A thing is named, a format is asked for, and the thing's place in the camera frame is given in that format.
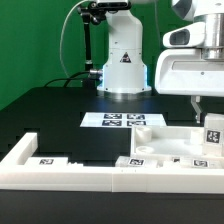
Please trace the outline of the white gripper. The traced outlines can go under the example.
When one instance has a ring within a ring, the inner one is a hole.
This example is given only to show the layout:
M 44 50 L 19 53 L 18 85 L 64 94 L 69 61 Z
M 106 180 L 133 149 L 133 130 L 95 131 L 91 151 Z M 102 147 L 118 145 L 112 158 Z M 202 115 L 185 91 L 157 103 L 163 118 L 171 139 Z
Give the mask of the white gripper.
M 203 60 L 199 49 L 168 49 L 157 61 L 159 94 L 190 95 L 195 119 L 201 121 L 200 96 L 224 97 L 224 61 Z

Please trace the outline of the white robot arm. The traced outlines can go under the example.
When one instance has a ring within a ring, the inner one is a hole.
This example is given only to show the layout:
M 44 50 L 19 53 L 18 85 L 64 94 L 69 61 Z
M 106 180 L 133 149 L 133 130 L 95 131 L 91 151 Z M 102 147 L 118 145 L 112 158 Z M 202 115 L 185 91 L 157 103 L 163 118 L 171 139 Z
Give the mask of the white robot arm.
M 130 8 L 152 0 L 93 0 L 95 21 L 109 24 L 109 55 L 97 90 L 116 99 L 149 92 L 142 61 L 142 24 Z M 160 94 L 189 95 L 197 113 L 202 96 L 224 97 L 224 0 L 171 0 L 188 26 L 163 36 L 154 88 Z

